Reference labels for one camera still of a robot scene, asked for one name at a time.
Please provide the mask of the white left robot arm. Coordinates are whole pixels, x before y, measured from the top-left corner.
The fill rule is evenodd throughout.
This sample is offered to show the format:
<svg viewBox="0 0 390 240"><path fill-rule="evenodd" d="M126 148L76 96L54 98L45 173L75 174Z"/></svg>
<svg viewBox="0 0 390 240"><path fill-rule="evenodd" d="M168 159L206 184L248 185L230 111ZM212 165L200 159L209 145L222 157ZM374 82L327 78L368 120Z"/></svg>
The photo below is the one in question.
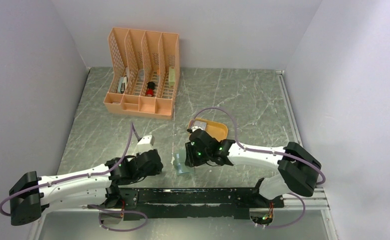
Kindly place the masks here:
<svg viewBox="0 0 390 240"><path fill-rule="evenodd" d="M26 225L68 207L124 206L133 196L122 194L120 186L156 176L162 168L158 151L152 149L71 174L40 177L36 171L27 172L9 190L11 224Z"/></svg>

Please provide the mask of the yellow oval tray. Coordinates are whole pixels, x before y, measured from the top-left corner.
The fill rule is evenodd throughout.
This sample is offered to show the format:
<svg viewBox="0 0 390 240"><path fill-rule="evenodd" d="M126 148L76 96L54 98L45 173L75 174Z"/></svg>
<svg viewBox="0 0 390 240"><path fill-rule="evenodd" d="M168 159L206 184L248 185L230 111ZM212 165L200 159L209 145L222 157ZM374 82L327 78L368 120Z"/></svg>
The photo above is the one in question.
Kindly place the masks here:
<svg viewBox="0 0 390 240"><path fill-rule="evenodd" d="M220 123L220 122L214 122L212 120L202 119L202 118L195 118L194 120L190 120L188 124L188 129L192 130L191 127L193 125L193 122L195 120L201 120L204 122L207 122L206 132L213 138L217 139L218 141L224 140L228 137L228 127L227 125Z"/></svg>

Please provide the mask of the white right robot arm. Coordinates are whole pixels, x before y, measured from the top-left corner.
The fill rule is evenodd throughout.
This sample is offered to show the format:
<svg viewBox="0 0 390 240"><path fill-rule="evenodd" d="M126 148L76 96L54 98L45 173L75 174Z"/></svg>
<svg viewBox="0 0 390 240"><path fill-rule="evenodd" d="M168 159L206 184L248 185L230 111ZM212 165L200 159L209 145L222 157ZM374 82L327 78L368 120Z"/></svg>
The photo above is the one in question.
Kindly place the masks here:
<svg viewBox="0 0 390 240"><path fill-rule="evenodd" d="M188 133L189 141L185 144L188 167L213 162L217 166L248 165L276 173L260 180L258 190L253 193L253 202L259 207L288 193L311 197L319 184L321 163L298 143L290 141L287 146L260 147L232 139L218 141L201 128L189 129Z"/></svg>

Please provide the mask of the green leather card holder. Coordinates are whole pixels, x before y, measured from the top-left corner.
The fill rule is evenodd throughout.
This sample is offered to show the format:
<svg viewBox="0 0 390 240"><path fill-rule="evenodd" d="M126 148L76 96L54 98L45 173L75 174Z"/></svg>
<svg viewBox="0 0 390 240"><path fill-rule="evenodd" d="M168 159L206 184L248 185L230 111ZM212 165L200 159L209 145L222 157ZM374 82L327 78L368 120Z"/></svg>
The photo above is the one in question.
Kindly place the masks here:
<svg viewBox="0 0 390 240"><path fill-rule="evenodd" d="M192 175L195 173L194 168L185 165L185 161L186 151L184 149L181 148L175 153L173 153L171 163L176 170L176 174L178 176Z"/></svg>

